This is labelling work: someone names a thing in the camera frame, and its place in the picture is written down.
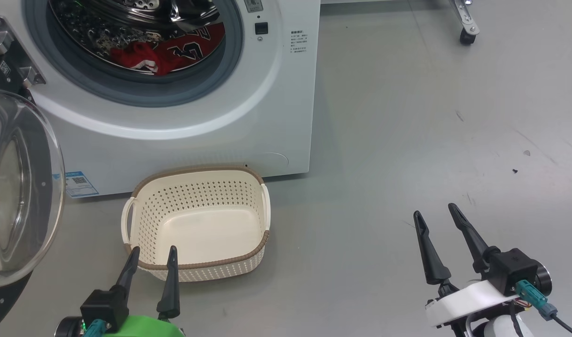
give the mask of floor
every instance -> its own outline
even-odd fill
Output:
[[[465,286],[477,277],[447,203],[490,245],[545,264],[572,324],[572,0],[475,0],[481,34],[458,43],[446,0],[323,8],[312,167],[271,179],[271,239],[242,277],[181,286],[190,337],[449,337],[427,326],[412,213]],[[52,335],[126,258],[127,197],[67,203],[63,227],[0,337]],[[138,271],[131,314],[163,283]],[[536,311],[536,336],[567,336]]]

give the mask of washing machine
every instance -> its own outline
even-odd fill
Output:
[[[170,24],[181,18],[176,5],[183,13],[193,2],[213,7],[224,36],[198,63],[160,76],[85,47],[91,33],[125,40],[97,31],[109,20],[80,28],[90,12],[53,0],[0,0],[0,72],[21,81],[50,121],[69,196],[130,192],[149,175],[188,166],[242,165],[263,176],[309,170],[320,0],[72,1],[101,13],[129,7],[127,15],[145,23],[163,7]],[[64,10],[73,13],[65,22]],[[210,22],[194,23],[192,32]],[[125,33],[130,17],[119,25]],[[26,56],[15,56],[20,49]],[[196,51],[179,45],[174,54]]]

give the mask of white basket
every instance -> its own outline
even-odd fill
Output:
[[[195,168],[141,182],[124,205],[121,228],[126,250],[140,247],[140,268],[165,280],[173,245],[180,282],[194,282],[255,269],[270,219],[269,193],[259,175],[244,167]]]

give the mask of metal stand leg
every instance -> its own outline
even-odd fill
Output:
[[[475,42],[475,36],[479,34],[479,28],[475,24],[474,19],[471,17],[469,13],[469,9],[467,9],[467,5],[465,4],[467,1],[471,2],[472,0],[449,0],[450,4],[455,7],[455,13],[457,13],[457,17],[463,24],[463,30],[461,31],[461,36],[459,41],[463,45],[470,45]]]

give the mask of stainless steel drum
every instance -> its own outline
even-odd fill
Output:
[[[49,0],[49,6],[76,44],[121,68],[110,59],[112,48],[124,49],[133,41],[160,43],[220,22],[211,0]]]

